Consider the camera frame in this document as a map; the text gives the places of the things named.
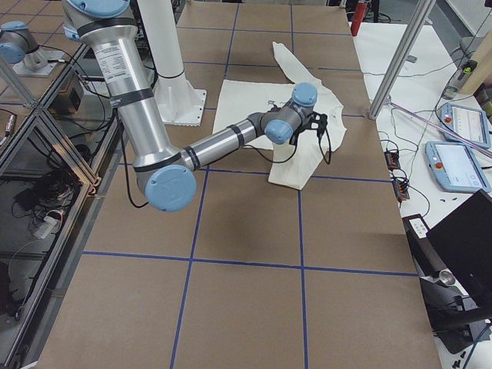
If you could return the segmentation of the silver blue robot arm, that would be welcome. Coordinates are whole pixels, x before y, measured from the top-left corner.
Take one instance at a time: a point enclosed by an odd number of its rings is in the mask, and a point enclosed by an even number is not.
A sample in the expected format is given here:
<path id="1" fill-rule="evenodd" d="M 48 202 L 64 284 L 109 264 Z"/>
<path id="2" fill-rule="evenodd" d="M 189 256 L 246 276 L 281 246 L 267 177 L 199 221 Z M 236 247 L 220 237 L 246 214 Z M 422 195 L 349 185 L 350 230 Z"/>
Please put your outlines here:
<path id="1" fill-rule="evenodd" d="M 24 22 L 12 21 L 1 25 L 1 56 L 18 75 L 47 76 L 65 53 L 45 50 Z"/>
<path id="2" fill-rule="evenodd" d="M 187 147 L 175 147 L 167 123 L 197 123 L 206 93 L 185 77 L 175 17 L 168 1 L 141 1 L 135 20 L 127 1 L 65 1 L 65 34 L 95 54 L 135 152 L 133 168 L 148 203 L 161 211 L 188 206 L 197 190 L 194 171 L 266 136 L 284 144 L 306 125 L 317 101 L 310 83 L 296 85 L 288 102 L 250 114 Z"/>

